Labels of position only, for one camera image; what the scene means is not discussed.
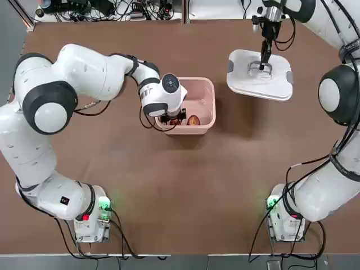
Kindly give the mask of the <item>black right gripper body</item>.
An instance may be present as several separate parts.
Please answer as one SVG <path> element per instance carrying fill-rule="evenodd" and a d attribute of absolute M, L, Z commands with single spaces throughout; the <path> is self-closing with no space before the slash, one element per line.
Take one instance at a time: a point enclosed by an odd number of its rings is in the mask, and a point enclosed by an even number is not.
<path fill-rule="evenodd" d="M 278 38 L 282 21 L 262 20 L 262 37 L 266 42 L 273 42 Z"/>

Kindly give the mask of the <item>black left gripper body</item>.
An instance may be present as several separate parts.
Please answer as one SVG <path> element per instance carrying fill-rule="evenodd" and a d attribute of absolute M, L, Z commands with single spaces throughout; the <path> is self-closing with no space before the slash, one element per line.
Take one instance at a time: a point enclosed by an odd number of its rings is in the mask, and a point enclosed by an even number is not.
<path fill-rule="evenodd" d="M 160 122 L 169 125 L 180 125 L 187 118 L 186 109 L 179 109 L 174 113 L 166 113 L 160 117 Z"/>

